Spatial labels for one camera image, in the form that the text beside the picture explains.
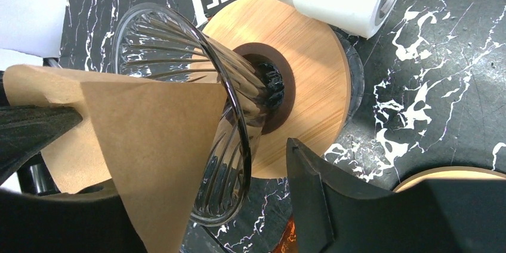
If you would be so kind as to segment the clear glass ribbed dripper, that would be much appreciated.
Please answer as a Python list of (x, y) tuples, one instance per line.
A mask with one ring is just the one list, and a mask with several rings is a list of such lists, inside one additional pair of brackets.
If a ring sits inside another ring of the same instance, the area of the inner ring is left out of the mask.
[(229, 222), (243, 205), (263, 134), (291, 107), (293, 77), (272, 47), (227, 47), (177, 11), (151, 2), (121, 18), (112, 47), (114, 71), (166, 86), (135, 98), (124, 118), (157, 125), (174, 142), (202, 143), (205, 164), (190, 218), (204, 226)]

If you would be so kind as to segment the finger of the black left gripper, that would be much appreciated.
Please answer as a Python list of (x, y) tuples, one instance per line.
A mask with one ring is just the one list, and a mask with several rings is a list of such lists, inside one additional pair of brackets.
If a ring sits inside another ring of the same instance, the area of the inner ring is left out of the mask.
[(71, 107), (2, 106), (1, 183), (82, 120)]

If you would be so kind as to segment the wooden ring dripper holder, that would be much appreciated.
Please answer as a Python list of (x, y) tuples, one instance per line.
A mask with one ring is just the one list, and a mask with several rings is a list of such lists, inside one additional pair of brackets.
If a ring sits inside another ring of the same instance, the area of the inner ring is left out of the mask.
[(296, 138), (317, 155), (341, 132), (351, 101), (351, 74), (334, 31), (278, 0), (237, 0), (219, 11), (204, 34), (254, 66), (272, 64), (285, 90), (262, 128), (250, 128), (252, 175), (283, 178), (286, 141)]

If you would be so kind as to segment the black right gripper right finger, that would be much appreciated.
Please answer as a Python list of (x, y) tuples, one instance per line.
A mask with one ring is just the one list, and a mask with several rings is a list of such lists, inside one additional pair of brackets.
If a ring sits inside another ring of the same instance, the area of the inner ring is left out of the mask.
[(424, 180), (396, 193), (295, 138), (286, 167), (299, 252), (505, 251), (505, 180)]

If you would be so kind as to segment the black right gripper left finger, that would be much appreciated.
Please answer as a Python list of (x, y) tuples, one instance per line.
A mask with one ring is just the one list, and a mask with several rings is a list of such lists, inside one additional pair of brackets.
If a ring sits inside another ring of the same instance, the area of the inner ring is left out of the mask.
[(1, 252), (145, 252), (112, 180), (48, 196), (1, 190)]

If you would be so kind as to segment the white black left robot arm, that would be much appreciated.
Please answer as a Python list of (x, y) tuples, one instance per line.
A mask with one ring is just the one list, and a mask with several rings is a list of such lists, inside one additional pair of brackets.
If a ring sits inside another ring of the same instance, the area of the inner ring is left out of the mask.
[[(1, 74), (60, 53), (66, 0), (1, 0)], [(82, 121), (69, 107), (12, 106), (1, 86), (1, 183)]]

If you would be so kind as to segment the brown paper coffee filter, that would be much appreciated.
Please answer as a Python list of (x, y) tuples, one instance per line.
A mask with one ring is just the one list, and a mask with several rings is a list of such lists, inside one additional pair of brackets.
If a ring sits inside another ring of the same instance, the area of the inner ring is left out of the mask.
[(111, 73), (15, 65), (4, 73), (15, 105), (70, 106), (83, 122), (43, 152), (57, 184), (75, 192), (111, 177), (149, 252), (178, 252), (205, 164), (202, 143), (174, 142), (157, 125), (124, 118), (134, 99), (168, 89), (150, 79)]

